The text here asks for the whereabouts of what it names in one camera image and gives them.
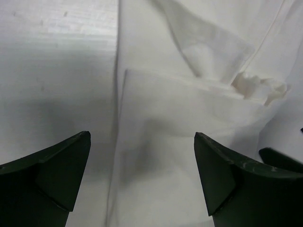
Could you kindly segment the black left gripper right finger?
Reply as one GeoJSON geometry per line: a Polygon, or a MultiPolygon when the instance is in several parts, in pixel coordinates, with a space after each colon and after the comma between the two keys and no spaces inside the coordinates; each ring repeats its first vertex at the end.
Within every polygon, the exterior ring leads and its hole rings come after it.
{"type": "Polygon", "coordinates": [[[256,161],[200,132],[195,134],[194,150],[215,226],[302,226],[303,173],[256,161]]]}

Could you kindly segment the white t shirt robot print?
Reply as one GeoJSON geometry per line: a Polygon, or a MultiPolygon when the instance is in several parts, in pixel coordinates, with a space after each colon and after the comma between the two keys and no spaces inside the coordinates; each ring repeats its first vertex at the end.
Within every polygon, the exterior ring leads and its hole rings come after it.
{"type": "Polygon", "coordinates": [[[122,0],[108,227],[209,227],[202,132],[255,157],[289,94],[300,0],[122,0]]]}

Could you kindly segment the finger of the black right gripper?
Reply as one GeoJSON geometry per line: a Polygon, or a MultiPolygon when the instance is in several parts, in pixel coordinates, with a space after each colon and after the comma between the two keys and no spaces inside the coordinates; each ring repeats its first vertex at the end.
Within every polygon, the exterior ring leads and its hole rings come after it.
{"type": "Polygon", "coordinates": [[[297,173],[303,172],[303,164],[301,162],[272,148],[260,149],[258,153],[263,163],[267,165],[297,173]]]}

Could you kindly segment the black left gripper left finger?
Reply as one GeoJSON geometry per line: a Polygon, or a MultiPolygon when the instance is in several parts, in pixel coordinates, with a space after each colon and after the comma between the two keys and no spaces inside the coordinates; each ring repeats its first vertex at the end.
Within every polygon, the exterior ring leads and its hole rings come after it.
{"type": "Polygon", "coordinates": [[[0,166],[2,227],[63,227],[83,178],[91,134],[82,131],[56,145],[0,166]]]}

